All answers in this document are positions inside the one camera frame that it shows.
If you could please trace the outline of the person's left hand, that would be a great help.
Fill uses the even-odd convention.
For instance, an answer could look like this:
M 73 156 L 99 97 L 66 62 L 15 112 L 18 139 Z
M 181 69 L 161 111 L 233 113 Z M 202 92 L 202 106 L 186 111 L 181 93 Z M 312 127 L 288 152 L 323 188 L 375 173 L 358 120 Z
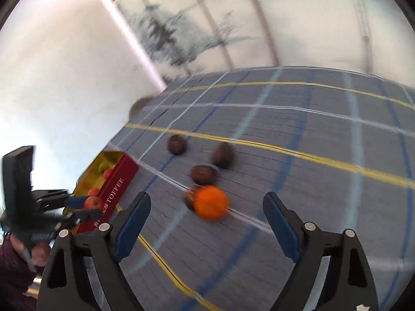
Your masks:
M 39 243 L 33 246 L 30 250 L 24 245 L 16 235 L 11 234 L 9 237 L 13 249 L 25 260 L 27 259 L 27 253 L 30 254 L 30 260 L 35 267 L 45 267 L 49 254 L 51 252 L 50 245 L 48 243 Z

